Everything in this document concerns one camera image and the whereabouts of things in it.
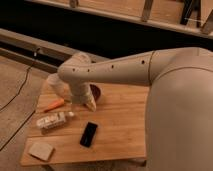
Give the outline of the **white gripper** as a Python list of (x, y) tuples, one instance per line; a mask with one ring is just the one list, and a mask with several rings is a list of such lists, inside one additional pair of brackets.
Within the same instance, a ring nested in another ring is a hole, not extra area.
[(79, 96), (79, 103), (84, 104), (89, 110), (96, 111), (96, 102), (92, 94), (91, 88), (88, 88)]

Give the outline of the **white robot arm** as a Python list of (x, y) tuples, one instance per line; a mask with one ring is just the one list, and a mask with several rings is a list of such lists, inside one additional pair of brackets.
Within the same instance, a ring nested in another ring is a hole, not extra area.
[(76, 53), (58, 75), (77, 103), (86, 101), (89, 83), (148, 86), (148, 171), (213, 171), (213, 51), (154, 50), (98, 63)]

